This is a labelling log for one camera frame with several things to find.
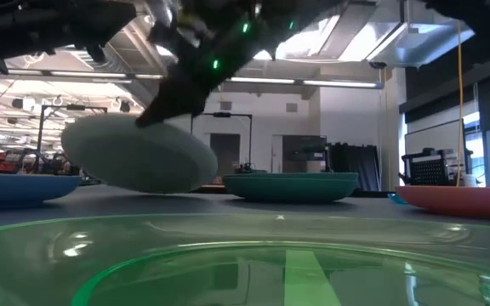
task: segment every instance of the door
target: door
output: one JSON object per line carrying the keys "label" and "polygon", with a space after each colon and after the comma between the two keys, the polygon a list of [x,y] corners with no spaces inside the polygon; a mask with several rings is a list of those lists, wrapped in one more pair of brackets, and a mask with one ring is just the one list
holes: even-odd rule
{"label": "door", "polygon": [[282,172],[282,136],[271,136],[271,172]]}
{"label": "door", "polygon": [[239,134],[211,133],[210,146],[217,156],[219,178],[234,173],[234,168],[239,165]]}

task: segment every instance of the blue bowl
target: blue bowl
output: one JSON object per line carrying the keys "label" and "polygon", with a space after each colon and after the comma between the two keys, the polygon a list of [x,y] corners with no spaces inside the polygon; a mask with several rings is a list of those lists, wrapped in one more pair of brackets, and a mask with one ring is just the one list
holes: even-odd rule
{"label": "blue bowl", "polygon": [[82,181],[79,176],[0,174],[0,206],[57,199],[70,194]]}

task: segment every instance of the yellow cable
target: yellow cable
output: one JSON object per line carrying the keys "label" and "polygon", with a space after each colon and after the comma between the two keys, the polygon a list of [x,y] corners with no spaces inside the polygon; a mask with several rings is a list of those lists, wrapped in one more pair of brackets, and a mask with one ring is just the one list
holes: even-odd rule
{"label": "yellow cable", "polygon": [[387,145],[389,148],[389,191],[392,190],[392,166],[391,166],[391,159],[392,159],[392,142],[391,136],[390,136],[390,131],[389,131],[389,94],[387,93],[387,67],[383,69],[383,74],[384,74],[384,89],[383,91],[385,92],[385,132],[387,134]]}
{"label": "yellow cable", "polygon": [[460,186],[460,163],[462,162],[462,152],[463,152],[463,104],[464,104],[464,94],[463,94],[463,52],[462,52],[462,42],[460,41],[460,21],[457,21],[457,37],[459,38],[459,149],[457,150],[457,187]]}

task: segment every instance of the black curtain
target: black curtain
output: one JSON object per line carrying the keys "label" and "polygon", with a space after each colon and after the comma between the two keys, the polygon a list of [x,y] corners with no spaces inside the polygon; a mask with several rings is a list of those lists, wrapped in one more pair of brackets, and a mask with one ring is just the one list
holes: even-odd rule
{"label": "black curtain", "polygon": [[330,167],[334,172],[358,173],[358,186],[365,191],[381,191],[378,149],[375,145],[331,144]]}

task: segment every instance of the vent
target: vent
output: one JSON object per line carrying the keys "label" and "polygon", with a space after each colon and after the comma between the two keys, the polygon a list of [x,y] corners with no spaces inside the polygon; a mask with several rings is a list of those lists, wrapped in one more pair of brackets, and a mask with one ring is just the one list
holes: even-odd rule
{"label": "vent", "polygon": [[220,101],[220,110],[221,111],[231,111],[231,102],[230,101]]}
{"label": "vent", "polygon": [[287,103],[287,112],[298,112],[297,103]]}

